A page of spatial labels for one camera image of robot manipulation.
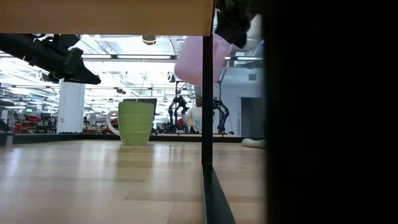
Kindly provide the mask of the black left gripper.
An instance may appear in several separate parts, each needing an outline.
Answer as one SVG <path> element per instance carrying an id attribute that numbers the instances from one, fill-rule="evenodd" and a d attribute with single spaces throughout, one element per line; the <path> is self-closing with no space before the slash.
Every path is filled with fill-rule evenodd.
<path id="1" fill-rule="evenodd" d="M 85 67 L 81 58 L 83 51 L 69 50 L 78 41 L 79 39 L 35 39 L 30 45 L 29 65 L 48 71 L 51 82 L 64 78 L 65 82 L 98 85 L 101 79 Z"/>

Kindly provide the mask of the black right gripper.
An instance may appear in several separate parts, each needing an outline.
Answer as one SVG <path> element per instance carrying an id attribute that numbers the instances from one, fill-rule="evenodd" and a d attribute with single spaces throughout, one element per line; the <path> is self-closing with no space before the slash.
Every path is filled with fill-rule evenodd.
<path id="1" fill-rule="evenodd" d="M 229 44 L 243 48 L 247 43 L 247 31 L 251 21 L 262 14 L 263 0 L 217 0 L 217 27 L 215 34 Z"/>

